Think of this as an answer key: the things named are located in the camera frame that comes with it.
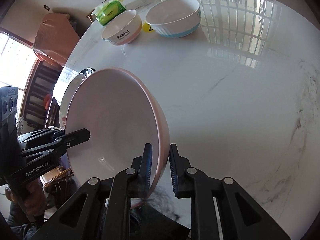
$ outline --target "hand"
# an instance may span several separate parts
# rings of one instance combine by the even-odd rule
[[[27,214],[31,216],[42,215],[47,209],[47,202],[38,179],[27,184],[26,189],[30,192],[30,195],[24,201]],[[5,186],[4,191],[7,199],[17,203],[17,196],[15,196],[8,185]]]

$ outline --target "white marble table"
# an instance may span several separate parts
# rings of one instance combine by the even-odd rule
[[[124,4],[144,19],[160,1]],[[95,21],[54,96],[86,67],[131,71],[161,105],[180,155],[211,177],[233,177],[300,239],[320,210],[320,31],[274,0],[198,1],[201,26],[179,39],[141,32],[114,46]],[[174,198],[168,169],[158,186],[190,227],[190,201]]]

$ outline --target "jeans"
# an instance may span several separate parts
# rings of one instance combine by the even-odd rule
[[[44,214],[40,216],[40,220],[44,220]],[[9,217],[7,223],[11,230],[17,236],[19,240],[29,240],[40,228],[40,224],[37,222],[31,223],[22,211],[20,206],[11,202]]]

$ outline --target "blue and white bowl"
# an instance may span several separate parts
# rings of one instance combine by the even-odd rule
[[[187,36],[200,25],[201,11],[197,0],[165,0],[152,7],[145,21],[163,37]]]

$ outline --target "blue stripe on bowl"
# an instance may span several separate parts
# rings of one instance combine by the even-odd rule
[[[183,36],[187,36],[189,35],[190,33],[194,32],[198,27],[199,27],[200,23],[198,23],[196,26],[194,26],[193,28],[191,28],[190,30],[187,30],[185,32],[182,32],[182,33],[177,33],[177,34],[169,34],[169,35],[165,35],[165,34],[160,34],[161,36],[163,37],[167,37],[167,38],[180,38],[180,37],[183,37]]]

